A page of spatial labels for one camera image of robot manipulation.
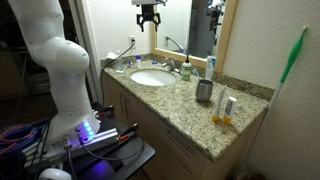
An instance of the wooden mirror frame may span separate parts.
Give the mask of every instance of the wooden mirror frame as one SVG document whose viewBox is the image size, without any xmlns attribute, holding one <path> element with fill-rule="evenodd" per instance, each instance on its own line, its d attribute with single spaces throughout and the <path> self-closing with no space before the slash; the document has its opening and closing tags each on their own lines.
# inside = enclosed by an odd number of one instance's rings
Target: wooden mirror frame
<svg viewBox="0 0 320 180">
<path fill-rule="evenodd" d="M 223 69 L 223 64 L 224 64 L 227 49 L 228 49 L 229 38 L 231 34 L 234 15 L 236 13 L 237 4 L 238 4 L 238 0 L 227 0 L 226 2 L 225 13 L 224 13 L 223 23 L 221 27 L 221 33 L 220 33 L 220 40 L 217 48 L 217 55 L 216 55 L 217 63 L 215 65 L 216 72 L 222 72 L 222 69 Z M 155 27 L 153 24 L 151 25 L 151 53 L 168 57 L 168 58 L 173 58 L 181 62 L 184 62 L 186 59 L 186 55 L 184 54 L 157 48 L 157 33 L 155 31 Z M 195 57 L 195 56 L 189 56 L 189 59 L 191 64 L 194 66 L 198 66 L 202 68 L 206 67 L 206 63 L 207 63 L 206 59 Z"/>
</svg>

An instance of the metal cup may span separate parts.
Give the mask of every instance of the metal cup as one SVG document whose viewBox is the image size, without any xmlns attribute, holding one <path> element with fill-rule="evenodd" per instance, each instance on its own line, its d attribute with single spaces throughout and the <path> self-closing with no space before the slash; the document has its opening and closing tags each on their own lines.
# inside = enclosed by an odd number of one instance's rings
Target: metal cup
<svg viewBox="0 0 320 180">
<path fill-rule="evenodd" d="M 210 101 L 213 82 L 208 79 L 199 79 L 196 89 L 196 100 L 198 102 Z"/>
</svg>

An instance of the bathroom sink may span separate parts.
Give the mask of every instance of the bathroom sink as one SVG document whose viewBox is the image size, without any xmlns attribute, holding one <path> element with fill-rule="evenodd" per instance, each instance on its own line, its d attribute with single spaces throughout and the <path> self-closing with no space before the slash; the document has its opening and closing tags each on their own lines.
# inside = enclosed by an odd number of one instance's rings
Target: bathroom sink
<svg viewBox="0 0 320 180">
<path fill-rule="evenodd" d="M 171 73 L 154 69 L 137 71 L 131 75 L 131 79 L 147 86 L 166 86 L 176 82 L 176 77 Z"/>
</svg>

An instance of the electrical outlet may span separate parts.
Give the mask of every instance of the electrical outlet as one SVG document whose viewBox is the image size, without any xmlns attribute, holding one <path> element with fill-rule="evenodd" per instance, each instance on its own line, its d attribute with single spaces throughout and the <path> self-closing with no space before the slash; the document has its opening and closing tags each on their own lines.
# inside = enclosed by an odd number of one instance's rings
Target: electrical outlet
<svg viewBox="0 0 320 180">
<path fill-rule="evenodd" d="M 168 37 L 169 37 L 169 34 L 165 34 L 163 36 L 163 45 L 164 46 L 168 46 L 168 40 L 167 40 Z"/>
<path fill-rule="evenodd" d="M 137 43 L 136 42 L 136 37 L 133 36 L 133 35 L 129 36 L 129 47 L 132 46 L 131 49 L 135 49 L 136 48 L 136 43 Z"/>
</svg>

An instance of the faucet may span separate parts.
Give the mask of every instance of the faucet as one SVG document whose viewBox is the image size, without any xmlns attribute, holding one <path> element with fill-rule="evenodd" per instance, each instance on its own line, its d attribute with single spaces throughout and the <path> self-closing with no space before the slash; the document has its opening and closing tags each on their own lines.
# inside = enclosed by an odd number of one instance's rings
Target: faucet
<svg viewBox="0 0 320 180">
<path fill-rule="evenodd" d="M 163 63 L 161 67 L 169 67 L 170 71 L 176 71 L 180 73 L 179 69 L 177 68 L 176 62 L 172 58 L 165 58 L 166 63 Z"/>
</svg>

